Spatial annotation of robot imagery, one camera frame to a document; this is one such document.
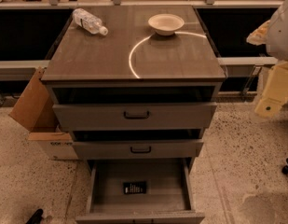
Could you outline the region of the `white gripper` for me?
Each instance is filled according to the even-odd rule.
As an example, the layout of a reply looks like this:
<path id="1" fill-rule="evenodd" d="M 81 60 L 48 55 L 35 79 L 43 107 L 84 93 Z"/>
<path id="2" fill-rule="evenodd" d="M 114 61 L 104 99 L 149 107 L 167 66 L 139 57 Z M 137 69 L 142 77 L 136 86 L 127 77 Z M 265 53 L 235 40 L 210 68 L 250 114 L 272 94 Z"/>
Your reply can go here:
<path id="1" fill-rule="evenodd" d="M 288 102 L 288 62 L 279 62 L 269 71 L 266 86 L 254 112 L 263 118 L 276 115 Z"/>

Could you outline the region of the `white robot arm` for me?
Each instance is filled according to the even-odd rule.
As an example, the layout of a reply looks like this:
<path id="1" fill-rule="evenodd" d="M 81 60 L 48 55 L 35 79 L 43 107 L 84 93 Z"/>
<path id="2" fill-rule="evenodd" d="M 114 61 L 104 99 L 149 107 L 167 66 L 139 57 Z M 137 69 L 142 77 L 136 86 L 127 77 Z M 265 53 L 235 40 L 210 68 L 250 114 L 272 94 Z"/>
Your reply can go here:
<path id="1" fill-rule="evenodd" d="M 288 0 L 246 41 L 256 46 L 265 44 L 267 54 L 278 60 L 268 71 L 266 86 L 254 110 L 258 116 L 270 118 L 288 102 Z"/>

